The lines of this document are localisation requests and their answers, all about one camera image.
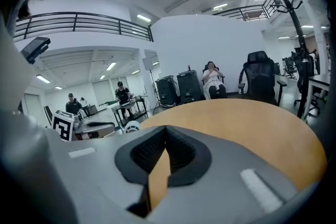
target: round table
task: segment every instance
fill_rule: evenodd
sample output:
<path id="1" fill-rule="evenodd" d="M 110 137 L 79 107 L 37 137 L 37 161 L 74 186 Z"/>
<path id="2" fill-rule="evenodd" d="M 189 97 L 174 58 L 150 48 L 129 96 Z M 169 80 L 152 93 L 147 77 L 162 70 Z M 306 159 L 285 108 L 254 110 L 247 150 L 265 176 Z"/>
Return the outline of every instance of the round table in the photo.
<path id="1" fill-rule="evenodd" d="M 240 144 L 282 171 L 299 189 L 321 179 L 327 167 L 323 147 L 302 120 L 277 106 L 242 99 L 184 104 L 163 111 L 141 129 L 159 125 L 183 127 Z M 164 197 L 170 175 L 166 151 L 149 175 L 152 209 Z"/>

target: fluorescent light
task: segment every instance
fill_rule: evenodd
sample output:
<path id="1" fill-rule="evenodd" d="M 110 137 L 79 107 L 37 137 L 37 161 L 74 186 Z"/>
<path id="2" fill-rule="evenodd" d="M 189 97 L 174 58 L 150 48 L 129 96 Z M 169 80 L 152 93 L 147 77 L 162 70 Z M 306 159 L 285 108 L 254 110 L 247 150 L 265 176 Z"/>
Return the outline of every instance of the fluorescent light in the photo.
<path id="1" fill-rule="evenodd" d="M 111 70 L 112 67 L 114 67 L 116 65 L 116 62 L 113 62 L 109 65 L 109 67 L 106 69 L 107 71 Z"/>
<path id="2" fill-rule="evenodd" d="M 218 9 L 218 8 L 225 7 L 225 6 L 227 6 L 227 4 L 221 4 L 219 6 L 214 7 L 213 9 Z"/>
<path id="3" fill-rule="evenodd" d="M 148 19 L 148 18 L 146 18 L 145 16 L 142 16 L 142 15 L 140 15 L 140 14 L 137 15 L 137 18 L 142 19 L 142 20 L 145 20 L 145 21 L 148 22 L 148 23 L 151 21 L 150 19 Z"/>
<path id="4" fill-rule="evenodd" d="M 38 79 L 40 79 L 41 81 L 45 82 L 45 83 L 50 83 L 49 80 L 45 79 L 44 77 L 42 77 L 41 75 L 37 75 L 36 76 Z"/>

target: pillar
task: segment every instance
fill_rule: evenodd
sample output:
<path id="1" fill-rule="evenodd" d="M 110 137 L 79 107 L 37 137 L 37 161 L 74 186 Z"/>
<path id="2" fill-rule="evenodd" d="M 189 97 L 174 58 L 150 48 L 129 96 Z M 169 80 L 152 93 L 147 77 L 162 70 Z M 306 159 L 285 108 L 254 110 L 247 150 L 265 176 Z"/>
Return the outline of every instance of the pillar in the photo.
<path id="1" fill-rule="evenodd" d="M 145 66 L 144 66 L 143 61 L 142 61 L 142 59 L 145 58 L 145 57 L 146 57 L 146 55 L 145 55 L 144 49 L 139 49 L 139 52 L 138 52 L 138 61 L 139 61 L 139 67 L 140 67 L 139 70 L 140 70 L 140 73 L 141 73 L 143 84 L 146 88 L 146 92 L 147 92 L 147 96 L 148 96 L 148 105 L 149 105 L 149 108 L 147 108 L 147 109 L 149 110 L 149 109 L 154 109 L 155 108 L 157 98 L 155 96 L 154 88 L 153 88 L 153 85 L 152 85 L 153 81 L 152 81 L 151 74 L 150 74 L 149 71 L 145 70 Z"/>
<path id="2" fill-rule="evenodd" d="M 320 56 L 320 73 L 326 74 L 328 72 L 328 52 L 327 52 L 326 39 L 324 38 L 324 33 L 321 29 L 320 22 L 309 2 L 304 1 L 303 5 L 307 11 L 308 17 L 312 25 L 314 26 L 315 40 L 317 43 L 317 49 Z"/>

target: black shirt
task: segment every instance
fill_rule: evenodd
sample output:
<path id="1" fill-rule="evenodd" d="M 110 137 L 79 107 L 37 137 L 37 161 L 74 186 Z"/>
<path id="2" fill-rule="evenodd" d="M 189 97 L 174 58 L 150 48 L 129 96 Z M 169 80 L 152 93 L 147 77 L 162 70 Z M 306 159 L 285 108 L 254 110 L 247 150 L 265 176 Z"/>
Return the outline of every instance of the black shirt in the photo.
<path id="1" fill-rule="evenodd" d="M 78 111 L 82 108 L 82 105 L 75 98 L 73 102 L 67 102 L 65 105 L 66 112 L 76 115 Z"/>
<path id="2" fill-rule="evenodd" d="M 117 96 L 119 98 L 119 100 L 120 100 L 119 103 L 120 104 L 125 104 L 125 103 L 128 102 L 128 95 L 127 95 L 127 93 L 129 92 L 129 90 L 127 88 L 124 88 L 122 91 L 120 91 L 119 89 L 116 89 L 115 92 L 116 92 L 115 96 Z"/>

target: seated woman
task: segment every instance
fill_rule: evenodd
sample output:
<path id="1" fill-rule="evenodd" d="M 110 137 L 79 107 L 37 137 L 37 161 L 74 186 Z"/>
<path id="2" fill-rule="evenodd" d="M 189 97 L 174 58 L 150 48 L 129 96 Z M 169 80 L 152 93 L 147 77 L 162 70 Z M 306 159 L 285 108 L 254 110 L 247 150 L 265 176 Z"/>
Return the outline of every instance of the seated woman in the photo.
<path id="1" fill-rule="evenodd" d="M 203 91 L 205 99 L 226 98 L 226 90 L 224 84 L 219 80 L 223 74 L 216 68 L 215 64 L 208 62 L 208 69 L 203 73 Z"/>

